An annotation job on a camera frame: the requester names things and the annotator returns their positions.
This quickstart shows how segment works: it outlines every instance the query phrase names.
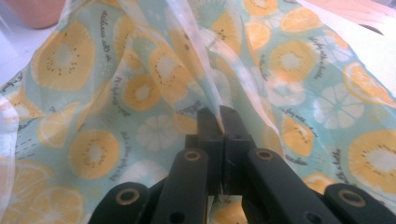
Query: table surface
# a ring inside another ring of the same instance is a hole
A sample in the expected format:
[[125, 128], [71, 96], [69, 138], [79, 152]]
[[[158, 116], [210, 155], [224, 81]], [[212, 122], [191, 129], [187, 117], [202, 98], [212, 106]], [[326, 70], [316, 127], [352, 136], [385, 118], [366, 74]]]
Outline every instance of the table surface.
[[[370, 0], [297, 0], [315, 11], [358, 54], [361, 61], [396, 96], [396, 10]], [[373, 26], [378, 35], [358, 24]], [[54, 27], [34, 30], [0, 1], [0, 86], [29, 63]]]

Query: white flower print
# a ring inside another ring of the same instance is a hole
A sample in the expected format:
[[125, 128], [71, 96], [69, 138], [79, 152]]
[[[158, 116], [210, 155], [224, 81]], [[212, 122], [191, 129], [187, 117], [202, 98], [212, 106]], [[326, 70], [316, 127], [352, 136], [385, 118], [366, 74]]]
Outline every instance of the white flower print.
[[345, 62], [352, 57], [350, 49], [343, 49], [337, 45], [335, 38], [330, 35], [318, 36], [318, 42], [325, 45], [327, 61], [329, 63]]
[[313, 107], [315, 120], [326, 129], [348, 128], [364, 112], [361, 100], [349, 94], [342, 83], [325, 89]]
[[136, 140], [152, 151], [168, 149], [177, 139], [178, 134], [173, 121], [166, 115], [146, 119], [137, 130]]

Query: fabric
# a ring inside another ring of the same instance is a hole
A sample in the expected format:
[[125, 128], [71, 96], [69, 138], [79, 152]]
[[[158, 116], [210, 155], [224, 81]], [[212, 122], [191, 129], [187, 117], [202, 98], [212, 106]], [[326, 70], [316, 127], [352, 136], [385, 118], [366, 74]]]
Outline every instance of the fabric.
[[[0, 146], [15, 150], [2, 223], [87, 222], [119, 183], [164, 178], [197, 111], [220, 105], [308, 187], [353, 184], [396, 212], [396, 101], [292, 0], [69, 1], [0, 92]], [[212, 223], [245, 220], [229, 201]]]

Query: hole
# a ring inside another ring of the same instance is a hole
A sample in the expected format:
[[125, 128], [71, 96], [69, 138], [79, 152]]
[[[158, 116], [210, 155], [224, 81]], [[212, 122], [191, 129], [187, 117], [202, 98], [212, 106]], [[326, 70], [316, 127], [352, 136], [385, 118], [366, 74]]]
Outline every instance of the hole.
[[169, 217], [169, 221], [171, 223], [183, 223], [185, 218], [186, 217], [184, 216], [184, 214], [175, 212], [171, 214], [171, 216]]
[[313, 212], [306, 212], [305, 213], [305, 219], [309, 221], [309, 223], [312, 224], [320, 224], [322, 223], [321, 217]]
[[256, 155], [264, 161], [270, 161], [274, 157], [272, 153], [266, 151], [257, 151]]
[[184, 158], [188, 161], [198, 161], [201, 158], [201, 154], [195, 151], [189, 151], [184, 154]]
[[355, 207], [364, 207], [366, 205], [366, 201], [359, 194], [351, 190], [341, 189], [338, 191], [338, 197], [340, 197], [345, 203]]
[[128, 205], [134, 203], [139, 198], [137, 189], [123, 189], [116, 196], [116, 202], [120, 205]]

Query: yellow fruit print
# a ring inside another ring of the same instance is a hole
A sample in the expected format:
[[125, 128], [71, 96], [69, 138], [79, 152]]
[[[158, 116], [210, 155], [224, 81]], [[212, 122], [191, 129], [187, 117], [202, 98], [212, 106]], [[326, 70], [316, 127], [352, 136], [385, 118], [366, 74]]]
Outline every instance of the yellow fruit print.
[[344, 69], [346, 88], [363, 102], [396, 108], [395, 100], [381, 83], [367, 74], [360, 63], [351, 63]]
[[43, 164], [15, 160], [14, 187], [2, 223], [21, 223], [33, 200], [44, 189], [51, 176], [51, 169]]
[[187, 94], [191, 73], [170, 47], [161, 42], [148, 58], [149, 70], [163, 98], [170, 104]]
[[245, 212], [242, 208], [242, 200], [231, 203], [216, 212], [213, 218], [214, 224], [246, 224]]
[[197, 52], [186, 33], [182, 30], [170, 30], [169, 35], [171, 36], [175, 53], [189, 69], [190, 73], [203, 76], [205, 72], [201, 65], [201, 60], [198, 58]]
[[250, 16], [268, 16], [276, 12], [277, 0], [243, 0], [243, 6]]
[[318, 55], [303, 41], [292, 40], [274, 48], [269, 67], [273, 75], [285, 82], [307, 78], [317, 63]]
[[314, 145], [312, 131], [290, 117], [284, 119], [282, 138], [285, 144], [297, 155], [307, 157]]
[[215, 62], [217, 69], [219, 69], [222, 73], [232, 78], [237, 78], [235, 71], [220, 56], [216, 56]]
[[40, 120], [37, 127], [37, 136], [45, 147], [52, 149], [64, 148], [64, 141], [77, 106], [78, 103], [70, 104], [64, 110]]
[[114, 50], [117, 54], [117, 59], [120, 61], [127, 50], [127, 44], [131, 44], [132, 33], [134, 32], [134, 23], [128, 15], [123, 15], [117, 19], [114, 24]]
[[152, 108], [160, 99], [160, 91], [151, 75], [133, 77], [126, 84], [123, 94], [125, 104], [138, 111]]
[[95, 46], [87, 28], [73, 21], [65, 31], [54, 32], [35, 53], [33, 80], [57, 91], [78, 91], [88, 81]]
[[105, 130], [79, 133], [69, 148], [69, 163], [81, 178], [96, 179], [106, 175], [117, 164], [120, 145], [117, 138]]
[[183, 134], [198, 133], [197, 120], [192, 119], [186, 115], [175, 113], [173, 116], [175, 128], [178, 132]]
[[239, 54], [241, 42], [237, 35], [237, 29], [233, 18], [228, 12], [224, 12], [210, 27], [217, 37], [221, 39], [230, 49]]
[[29, 100], [24, 87], [21, 87], [18, 91], [13, 92], [6, 97], [17, 111], [20, 121], [45, 116], [45, 114]]
[[334, 38], [335, 44], [338, 47], [340, 47], [341, 49], [349, 49], [348, 43], [340, 35], [338, 35], [336, 32], [333, 32], [333, 31], [330, 31], [330, 30], [326, 30], [326, 31], [324, 31], [324, 33], [326, 33], [326, 35], [329, 35], [332, 38]]
[[271, 38], [271, 29], [261, 22], [246, 23], [245, 29], [247, 39], [254, 51], [265, 46]]
[[88, 115], [94, 115], [105, 109], [105, 106], [110, 101], [110, 85], [106, 81], [93, 93], [89, 103], [87, 103], [79, 113], [76, 123], [76, 130], [79, 129], [85, 122]]
[[131, 49], [125, 50], [123, 59], [125, 59], [125, 62], [128, 65], [128, 67], [133, 70], [140, 70], [143, 68], [143, 64], [140, 62], [139, 57]]
[[322, 173], [314, 173], [303, 178], [304, 183], [312, 190], [324, 194], [327, 186], [335, 182]]
[[78, 189], [52, 186], [37, 195], [21, 224], [80, 223], [83, 215], [84, 199]]
[[318, 28], [322, 25], [315, 12], [305, 7], [298, 7], [290, 11], [280, 22], [280, 29], [284, 32], [302, 32]]
[[349, 171], [370, 189], [396, 193], [396, 130], [364, 133], [349, 146]]

